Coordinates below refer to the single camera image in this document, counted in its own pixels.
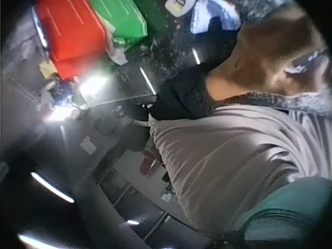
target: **light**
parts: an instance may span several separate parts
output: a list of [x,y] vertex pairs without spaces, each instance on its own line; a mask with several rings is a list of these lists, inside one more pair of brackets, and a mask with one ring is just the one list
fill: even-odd
[[139,222],[136,222],[134,220],[128,220],[127,223],[130,225],[139,225],[140,224]]
[[198,58],[198,55],[197,55],[197,52],[196,52],[195,48],[192,49],[192,53],[193,53],[193,56],[195,57],[197,65],[201,64],[201,61]]
[[69,117],[75,109],[68,106],[56,106],[52,114],[46,119],[47,121],[63,121]]
[[34,239],[31,239],[27,236],[24,236],[24,235],[18,235],[19,239],[26,243],[26,244],[29,244],[35,248],[38,248],[38,249],[58,249],[57,247],[54,247],[54,246],[50,246],[48,244],[45,244],[45,243],[42,243],[40,241],[37,241],[37,240],[34,240]]
[[61,197],[62,199],[66,200],[67,202],[74,203],[74,200],[68,196],[66,196],[64,193],[58,191],[56,188],[51,186],[49,183],[47,183],[44,179],[42,179],[38,174],[31,172],[31,175],[33,178],[35,178],[40,184],[42,184],[44,187],[46,187],[48,190],[52,191],[57,196]]
[[148,77],[146,76],[145,72],[143,71],[143,69],[141,67],[140,67],[140,70],[141,70],[141,73],[143,74],[145,81],[147,82],[147,85],[150,87],[150,89],[154,93],[154,95],[156,95],[156,91],[152,87],[150,80],[148,79]]
[[95,96],[97,92],[99,92],[100,89],[105,85],[107,80],[107,77],[92,76],[79,87],[79,90],[83,96]]

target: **person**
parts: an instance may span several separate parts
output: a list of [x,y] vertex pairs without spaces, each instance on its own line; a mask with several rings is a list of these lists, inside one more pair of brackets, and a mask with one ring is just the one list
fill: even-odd
[[316,117],[221,104],[250,91],[320,90],[327,58],[306,74],[285,68],[322,47],[308,16],[289,5],[246,24],[221,65],[189,68],[162,86],[149,109],[150,133],[199,232],[241,248],[262,241],[287,248],[318,225],[331,199],[330,120],[308,125]]

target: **man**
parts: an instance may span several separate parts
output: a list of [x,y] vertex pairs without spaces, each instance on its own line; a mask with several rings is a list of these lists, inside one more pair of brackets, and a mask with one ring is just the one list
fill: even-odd
[[321,146],[315,129],[278,110],[218,106],[250,91],[320,90],[326,58],[306,75],[285,68],[323,47],[308,16],[289,5],[245,25],[220,66],[184,71],[158,93],[150,133],[179,204],[198,231],[239,246],[294,245],[317,225],[331,190],[330,144]]

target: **red plastic container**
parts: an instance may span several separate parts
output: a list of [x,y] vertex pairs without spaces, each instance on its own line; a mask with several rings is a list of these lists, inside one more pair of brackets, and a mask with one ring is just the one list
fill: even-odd
[[61,78],[82,74],[105,51],[106,30],[88,0],[37,0],[37,13]]

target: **white cloth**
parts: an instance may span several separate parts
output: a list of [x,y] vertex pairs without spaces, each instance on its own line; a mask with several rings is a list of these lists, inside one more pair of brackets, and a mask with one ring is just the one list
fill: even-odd
[[319,142],[278,110],[231,105],[199,120],[150,116],[149,124],[179,204],[210,236],[287,183],[329,177]]

